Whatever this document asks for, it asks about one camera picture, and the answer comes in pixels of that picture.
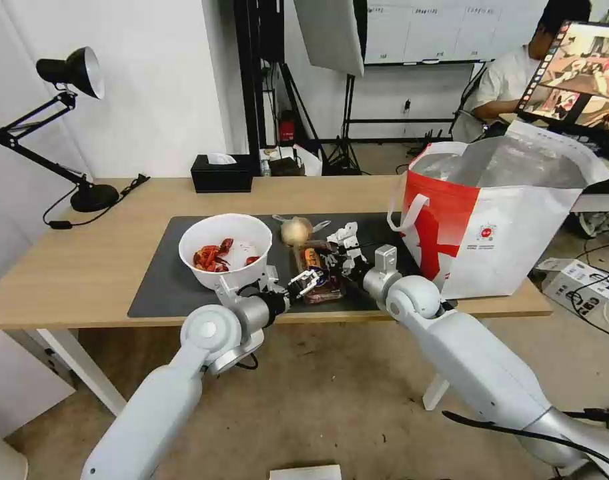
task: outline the desk lamp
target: desk lamp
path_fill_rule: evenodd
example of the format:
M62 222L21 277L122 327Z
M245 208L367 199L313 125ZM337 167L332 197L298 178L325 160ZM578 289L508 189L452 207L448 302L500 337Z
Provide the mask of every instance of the desk lamp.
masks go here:
M90 97L104 98L104 78L97 57L90 47L83 47L75 50L66 60L40 59L37 61L36 68L42 80L52 83L61 92L44 105L0 128L0 145L18 152L29 160L76 184L77 191L71 197L71 206L74 210L94 212L114 205L119 199L119 194L112 186L95 185L89 182L82 172L47 160L19 144L19 141L28 134L75 108L77 94L69 90L69 85L73 85ZM26 120L58 103L61 103L64 109L44 120L26 123Z

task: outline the white t-shirt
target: white t-shirt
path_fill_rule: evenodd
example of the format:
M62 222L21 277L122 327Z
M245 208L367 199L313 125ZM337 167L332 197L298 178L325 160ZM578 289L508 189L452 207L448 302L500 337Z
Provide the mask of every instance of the white t-shirt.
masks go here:
M464 109L472 112L494 100L518 100L522 97L539 65L539 60L529 57L527 46L522 46L498 58L482 75L480 87L466 101ZM468 115L460 115L453 134L455 140L471 142L482 134L482 127L479 122Z

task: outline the black tissue box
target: black tissue box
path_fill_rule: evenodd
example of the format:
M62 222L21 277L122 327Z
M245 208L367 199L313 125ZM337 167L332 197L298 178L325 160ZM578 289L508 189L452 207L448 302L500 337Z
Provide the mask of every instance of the black tissue box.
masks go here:
M198 193L250 192L253 183L251 155L231 155L237 163L212 165L206 155L198 155L191 176Z

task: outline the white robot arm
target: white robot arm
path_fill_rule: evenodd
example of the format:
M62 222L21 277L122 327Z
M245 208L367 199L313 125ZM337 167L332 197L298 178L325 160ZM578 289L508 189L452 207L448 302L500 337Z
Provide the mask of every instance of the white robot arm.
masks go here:
M515 433L529 452L549 465L581 467L583 479L609 478L609 430L551 406L527 364L471 315L445 310L432 282L402 277L396 263L395 247L385 245L376 250L374 267L358 261L345 276L418 338L427 359L489 422L470 424ZM224 372L255 351L263 341L263 328L318 280L316 272L304 272L280 289L274 270L268 268L263 293L238 297L235 287L222 281L216 293L223 306L201 307L186 319L181 349L133 394L89 456L83 480L150 478L199 401L203 371Z

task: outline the table leg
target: table leg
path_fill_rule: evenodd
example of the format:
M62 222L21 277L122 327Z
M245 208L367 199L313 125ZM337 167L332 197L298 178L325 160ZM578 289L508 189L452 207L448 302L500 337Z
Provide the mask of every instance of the table leg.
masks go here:
M71 332L47 329L37 332L114 415L122 411L126 400Z
M491 325L491 320L486 319L482 321L482 325L488 328ZM436 376L433 377L433 380L422 397L424 409L428 411L434 410L448 389L449 382L439 373L436 373Z

